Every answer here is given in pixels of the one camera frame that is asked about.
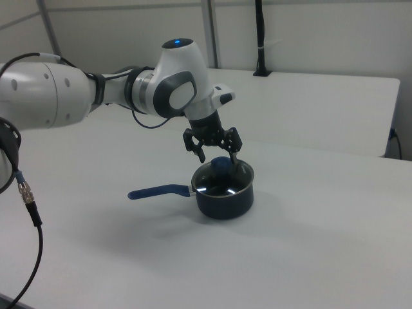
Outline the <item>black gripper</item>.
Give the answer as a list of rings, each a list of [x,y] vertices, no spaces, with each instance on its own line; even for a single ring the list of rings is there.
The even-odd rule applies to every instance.
[[[188,152],[193,152],[201,163],[205,162],[203,145],[219,145],[226,150],[230,156],[230,161],[238,164],[237,153],[240,151],[243,142],[238,130],[232,127],[223,132],[218,111],[203,119],[189,120],[191,129],[187,128],[183,132],[183,141]]]

